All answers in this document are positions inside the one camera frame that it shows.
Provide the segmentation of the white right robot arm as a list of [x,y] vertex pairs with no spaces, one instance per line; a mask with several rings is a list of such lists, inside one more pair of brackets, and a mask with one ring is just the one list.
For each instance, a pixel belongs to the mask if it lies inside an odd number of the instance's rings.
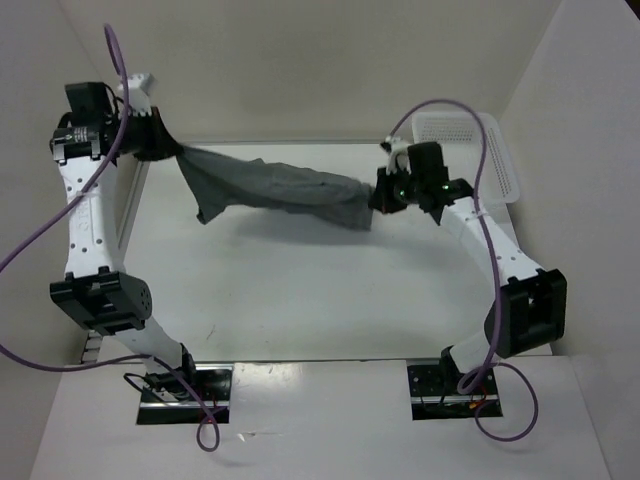
[[553,343],[566,326],[568,283],[528,257],[487,213],[476,190],[452,179],[437,142],[388,137],[388,163],[376,172],[371,209],[395,214],[416,205],[467,252],[494,295],[481,330],[441,353],[438,378],[450,393],[476,386],[495,361]]

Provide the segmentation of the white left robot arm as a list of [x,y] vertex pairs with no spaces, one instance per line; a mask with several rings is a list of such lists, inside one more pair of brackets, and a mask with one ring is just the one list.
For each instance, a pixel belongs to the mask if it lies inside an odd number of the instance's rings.
[[181,148],[152,106],[149,74],[133,74],[117,92],[103,83],[65,87],[70,110],[50,141],[72,209],[64,278],[52,301],[81,328],[113,337],[142,356],[145,380],[178,400],[196,394],[200,376],[186,347],[152,316],[147,283],[127,274],[115,219],[116,157],[167,159]]

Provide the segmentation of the grey shorts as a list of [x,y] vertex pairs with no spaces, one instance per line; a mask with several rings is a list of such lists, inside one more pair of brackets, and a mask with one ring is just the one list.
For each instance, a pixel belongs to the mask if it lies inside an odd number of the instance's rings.
[[176,160],[203,225],[229,207],[245,206],[314,216],[353,231],[372,228],[373,187],[358,179],[187,146]]

